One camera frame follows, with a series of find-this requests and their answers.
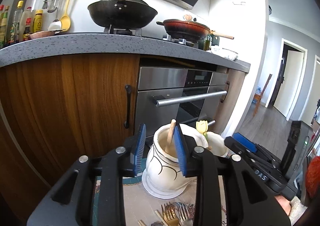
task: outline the red knitted fabric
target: red knitted fabric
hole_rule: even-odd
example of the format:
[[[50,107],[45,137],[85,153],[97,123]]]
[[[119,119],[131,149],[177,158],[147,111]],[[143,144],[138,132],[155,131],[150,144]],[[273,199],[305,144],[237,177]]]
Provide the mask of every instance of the red knitted fabric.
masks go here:
[[[306,174],[306,189],[311,198],[316,195],[320,184],[320,156],[316,156],[309,164]]]

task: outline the gas stove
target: gas stove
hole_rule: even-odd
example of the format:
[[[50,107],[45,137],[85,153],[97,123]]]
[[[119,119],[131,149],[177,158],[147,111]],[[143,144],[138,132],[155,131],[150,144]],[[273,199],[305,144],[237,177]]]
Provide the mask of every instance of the gas stove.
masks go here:
[[[145,37],[145,38],[150,38],[150,39],[156,39],[156,40],[164,40],[164,41],[169,41],[169,42],[174,42],[178,43],[181,45],[186,45],[189,47],[194,47],[198,48],[198,43],[197,42],[191,42],[187,41],[186,39],[174,39],[170,35],[163,35],[162,39],[154,38],[154,37],[148,37],[148,36],[142,36],[142,29],[136,29],[136,30],[129,30],[129,29],[118,29],[118,28],[113,28],[112,25],[109,26],[109,28],[105,28],[103,33],[107,34],[122,34],[122,35],[129,35],[129,36],[138,36],[138,37]]]

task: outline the metal screw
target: metal screw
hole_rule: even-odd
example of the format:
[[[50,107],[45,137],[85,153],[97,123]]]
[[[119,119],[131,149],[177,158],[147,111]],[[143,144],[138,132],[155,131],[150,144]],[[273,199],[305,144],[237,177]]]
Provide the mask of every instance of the metal screw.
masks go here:
[[[125,147],[119,146],[116,148],[116,153],[124,153],[125,152]]]
[[[233,161],[239,162],[241,160],[241,156],[237,155],[237,154],[233,154],[231,156]]]
[[[79,157],[79,162],[80,163],[85,163],[89,160],[89,157],[87,157],[86,155],[82,155],[81,157]]]
[[[196,147],[194,148],[194,151],[195,151],[196,153],[202,153],[202,152],[204,151],[204,148],[203,148],[202,146],[196,146]]]

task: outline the wooden floor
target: wooden floor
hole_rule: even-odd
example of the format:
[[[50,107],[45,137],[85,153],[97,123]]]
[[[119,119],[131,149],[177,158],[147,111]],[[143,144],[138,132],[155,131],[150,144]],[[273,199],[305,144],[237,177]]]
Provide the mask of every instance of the wooden floor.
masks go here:
[[[255,104],[251,104],[238,132],[282,159],[287,147],[291,121],[287,121],[274,106],[260,106],[258,113],[253,117],[254,108]]]

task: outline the person's hand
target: person's hand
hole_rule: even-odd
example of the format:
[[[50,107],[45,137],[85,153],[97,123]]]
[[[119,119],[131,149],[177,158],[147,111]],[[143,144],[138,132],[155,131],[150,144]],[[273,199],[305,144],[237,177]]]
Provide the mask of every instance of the person's hand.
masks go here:
[[[277,196],[275,196],[275,198],[278,201],[278,203],[281,205],[281,207],[285,211],[285,213],[289,216],[290,211],[291,211],[290,201],[288,201],[282,195],[277,195]]]

